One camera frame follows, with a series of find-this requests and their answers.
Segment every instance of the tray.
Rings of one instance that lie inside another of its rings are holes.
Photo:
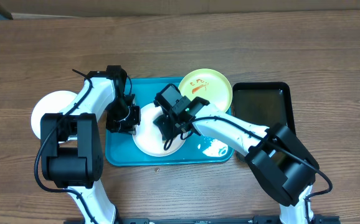
[[[179,78],[135,78],[132,92],[136,94],[136,104],[142,108],[151,103],[156,93],[168,83],[179,85]],[[174,164],[200,164],[225,162],[231,158],[234,150],[231,147],[209,137],[193,134],[175,153],[164,156],[149,156],[139,150],[129,134],[107,131],[105,157],[114,166],[156,166]]]

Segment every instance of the teal tray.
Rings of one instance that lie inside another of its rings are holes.
[[[142,108],[152,103],[156,93],[168,83],[179,85],[180,78],[135,78],[132,92],[136,94],[136,104]],[[193,134],[175,153],[164,156],[149,156],[139,150],[129,134],[107,131],[105,157],[114,166],[160,166],[174,164],[199,164],[208,162],[225,162],[233,155],[234,150],[216,139]]]

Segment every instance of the brown tabletop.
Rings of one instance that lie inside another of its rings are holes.
[[[122,65],[131,78],[212,68],[237,82],[283,81],[298,137],[333,181],[313,211],[360,223],[360,11],[0,21],[0,223],[61,223],[81,213],[33,176],[40,141],[31,112],[46,94],[79,92],[88,72]],[[99,122],[105,147],[105,118]],[[223,164],[114,167],[102,182],[123,217],[279,214],[234,156]],[[313,190],[326,188],[319,177]]]

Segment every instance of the red print on yellow plate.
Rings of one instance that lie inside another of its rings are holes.
[[[198,90],[200,90],[203,87],[205,87],[205,91],[206,91],[206,86],[209,85],[209,83],[207,83],[201,79],[197,79],[197,83],[201,83],[201,84],[192,89],[192,94],[195,94]]]

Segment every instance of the round plate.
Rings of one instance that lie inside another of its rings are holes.
[[[223,112],[230,108],[232,101],[230,82],[220,72],[208,68],[188,73],[181,80],[179,90],[190,100],[197,96],[209,100]]]
[[[32,111],[31,126],[33,133],[40,139],[40,121],[45,113],[58,113],[70,104],[77,94],[71,91],[55,91],[45,95]]]
[[[162,141],[162,134],[153,121],[162,115],[162,108],[155,107],[153,103],[145,105],[141,109],[140,125],[136,128],[133,140],[136,146],[145,154],[150,156],[162,157],[176,152],[185,142],[180,139],[180,135],[173,139],[172,145],[168,150],[164,150],[165,141]]]

